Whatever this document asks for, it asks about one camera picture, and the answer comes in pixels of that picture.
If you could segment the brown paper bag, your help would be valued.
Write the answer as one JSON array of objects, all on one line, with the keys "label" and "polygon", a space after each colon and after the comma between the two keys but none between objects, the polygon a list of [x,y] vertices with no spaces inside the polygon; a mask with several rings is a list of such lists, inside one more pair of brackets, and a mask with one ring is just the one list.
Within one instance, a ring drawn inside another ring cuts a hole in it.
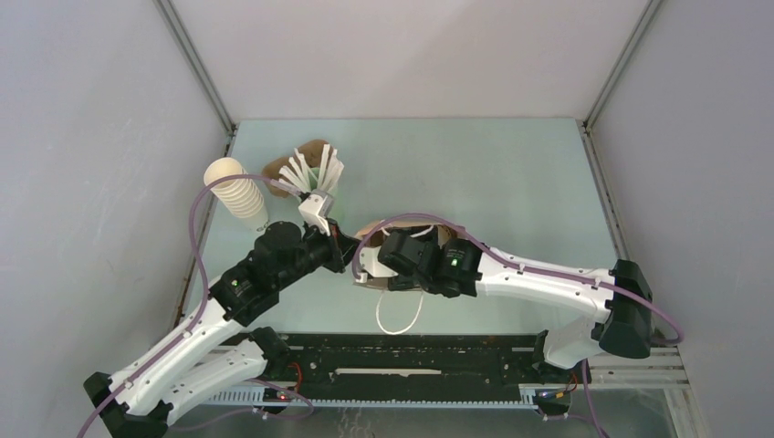
[{"label": "brown paper bag", "polygon": [[[463,294],[462,282],[453,278],[460,263],[447,261],[444,255],[444,250],[461,238],[452,226],[427,221],[396,221],[384,226],[375,221],[357,236],[363,248],[353,260],[354,281],[358,286],[380,292],[374,315],[383,334],[398,336],[412,329],[427,295],[459,297]],[[382,302],[388,291],[419,293],[417,308],[404,328],[389,329],[382,322]]]}]

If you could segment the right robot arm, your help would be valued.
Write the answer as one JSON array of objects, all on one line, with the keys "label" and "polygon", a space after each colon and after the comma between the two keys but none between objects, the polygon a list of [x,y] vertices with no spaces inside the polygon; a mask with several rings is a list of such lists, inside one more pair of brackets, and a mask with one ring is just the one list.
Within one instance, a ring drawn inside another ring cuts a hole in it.
[{"label": "right robot arm", "polygon": [[574,310],[561,328],[543,330],[530,360],[534,375],[554,381],[601,353],[642,360],[651,354],[652,290],[641,268],[620,259],[611,269],[583,269],[526,259],[461,237],[439,243],[404,230],[389,231],[359,261],[390,290],[420,288],[428,294],[512,297]]}]

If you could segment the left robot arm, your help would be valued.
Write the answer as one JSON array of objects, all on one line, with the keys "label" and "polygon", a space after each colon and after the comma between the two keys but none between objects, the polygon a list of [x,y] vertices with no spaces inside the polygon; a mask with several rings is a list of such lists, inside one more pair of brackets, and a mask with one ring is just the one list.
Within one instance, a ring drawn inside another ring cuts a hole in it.
[{"label": "left robot arm", "polygon": [[259,328],[225,355],[205,356],[250,326],[278,302],[280,292],[324,267],[342,273],[359,240],[335,221],[328,230],[275,222],[247,256],[212,280],[193,315],[134,364],[84,383],[113,437],[162,437],[192,408],[241,381],[277,380],[288,368],[288,347],[271,328]]}]

